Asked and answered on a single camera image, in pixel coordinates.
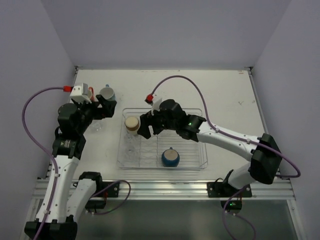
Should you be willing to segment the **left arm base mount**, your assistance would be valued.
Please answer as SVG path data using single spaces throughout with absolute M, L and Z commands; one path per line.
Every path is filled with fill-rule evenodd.
M 94 198 L 90 199 L 85 205 L 87 211 L 97 213 L 97 210 L 102 210 L 107 205 L 107 198 L 117 198 L 119 196 L 120 182 L 117 181 L 103 181 L 102 175 L 99 172 L 85 171 L 78 180 L 89 179 L 96 185 Z

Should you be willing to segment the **dark blue ribbed mug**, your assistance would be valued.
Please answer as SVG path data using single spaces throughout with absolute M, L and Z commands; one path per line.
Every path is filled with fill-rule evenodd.
M 170 147 L 162 153 L 161 162 L 164 167 L 177 167 L 180 163 L 180 155 L 175 149 Z

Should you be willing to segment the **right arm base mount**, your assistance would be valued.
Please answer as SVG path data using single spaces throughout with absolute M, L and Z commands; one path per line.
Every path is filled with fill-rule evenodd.
M 222 178 L 218 178 L 215 181 L 209 181 L 206 183 L 207 195 L 209 198 L 226 198 L 227 200 L 239 192 L 239 189 L 234 188 L 228 183 L 224 183 Z M 228 203 L 227 200 L 221 200 L 221 207 L 225 207 L 225 211 L 228 213 L 237 214 L 241 211 L 243 207 L 243 199 L 251 198 L 253 196 L 251 186 L 246 185 L 244 190 L 238 193 L 235 197 L 233 197 Z

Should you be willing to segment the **light blue floral mug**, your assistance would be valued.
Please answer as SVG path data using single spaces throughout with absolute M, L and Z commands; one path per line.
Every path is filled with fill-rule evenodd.
M 116 100 L 115 91 L 108 84 L 99 91 L 99 94 L 107 101 Z

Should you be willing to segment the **brown steel tumbler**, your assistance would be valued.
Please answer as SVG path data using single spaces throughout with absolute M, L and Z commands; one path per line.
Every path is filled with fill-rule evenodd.
M 129 116 L 125 119 L 124 122 L 126 131 L 128 134 L 137 136 L 138 130 L 140 128 L 140 122 L 139 119 L 136 116 Z

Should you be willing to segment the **large clear glass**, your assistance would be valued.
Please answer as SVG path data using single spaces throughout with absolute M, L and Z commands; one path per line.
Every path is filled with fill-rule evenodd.
M 98 132 L 103 128 L 103 123 L 101 120 L 93 120 L 89 125 L 88 130 L 92 133 Z

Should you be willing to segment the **orange ceramic mug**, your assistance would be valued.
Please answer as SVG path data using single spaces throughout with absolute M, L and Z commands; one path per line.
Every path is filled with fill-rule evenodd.
M 92 101 L 95 102 L 95 96 L 94 96 L 94 89 L 92 87 L 88 88 L 88 94 L 87 94 L 88 98 Z

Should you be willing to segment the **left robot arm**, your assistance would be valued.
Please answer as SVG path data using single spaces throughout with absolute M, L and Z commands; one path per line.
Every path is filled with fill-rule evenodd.
M 52 169 L 42 205 L 24 232 L 32 240 L 74 240 L 78 220 L 92 195 L 102 189 L 99 172 L 84 172 L 70 194 L 74 173 L 86 144 L 84 133 L 94 120 L 111 118 L 117 102 L 102 95 L 97 101 L 73 100 L 58 109 L 55 140 L 49 156 Z

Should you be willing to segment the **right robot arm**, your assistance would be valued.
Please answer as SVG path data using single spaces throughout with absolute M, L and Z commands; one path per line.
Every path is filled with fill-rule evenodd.
M 254 182 L 271 185 L 282 161 L 271 135 L 244 136 L 210 125 L 202 116 L 187 114 L 173 99 L 163 101 L 158 109 L 142 114 L 139 120 L 137 133 L 145 139 L 171 130 L 185 140 L 212 144 L 247 160 L 246 165 L 230 170 L 222 182 L 215 183 L 213 189 L 219 194 L 230 196 Z

